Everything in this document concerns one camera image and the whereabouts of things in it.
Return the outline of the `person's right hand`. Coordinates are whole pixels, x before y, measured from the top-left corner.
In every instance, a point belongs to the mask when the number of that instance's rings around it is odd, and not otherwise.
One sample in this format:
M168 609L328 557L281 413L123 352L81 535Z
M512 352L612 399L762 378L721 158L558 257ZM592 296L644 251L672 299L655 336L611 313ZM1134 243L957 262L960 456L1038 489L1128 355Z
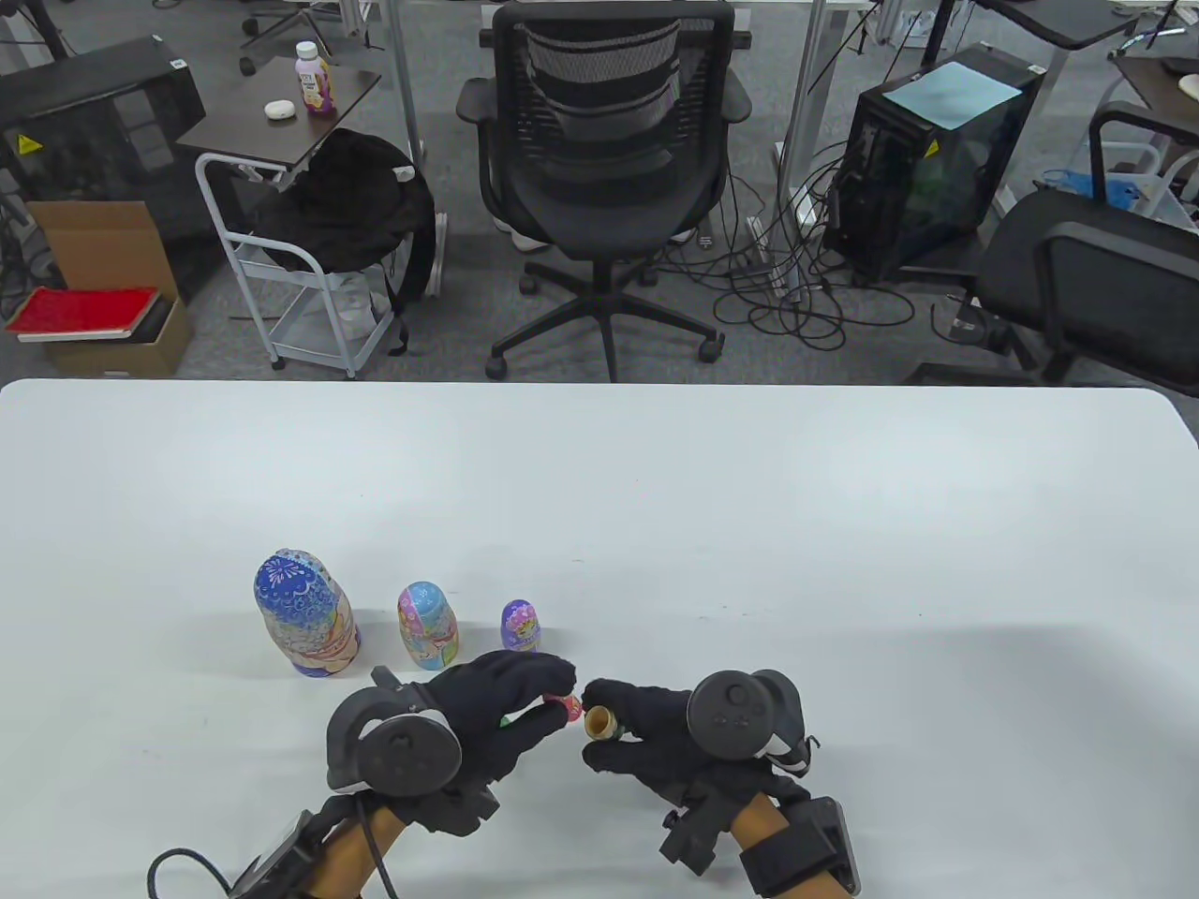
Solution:
M784 804L812 798L795 779L775 774L765 759L727 761L703 750L687 730L688 701L688 692L664 686L611 678L588 682L582 693L584 708L608 708L633 740L592 741L582 750L583 762L597 774L634 776L662 797L674 785L701 784L736 801L740 808L761 795Z

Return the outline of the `person's left hand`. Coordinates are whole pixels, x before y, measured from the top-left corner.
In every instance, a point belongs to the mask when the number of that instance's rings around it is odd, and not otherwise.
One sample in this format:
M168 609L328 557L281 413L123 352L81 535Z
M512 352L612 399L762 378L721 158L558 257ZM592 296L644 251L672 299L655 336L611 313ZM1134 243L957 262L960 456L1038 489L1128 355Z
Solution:
M438 672L424 684L460 744L450 790L492 785L523 754L570 723L556 700L576 688L576 666L556 654L498 650Z

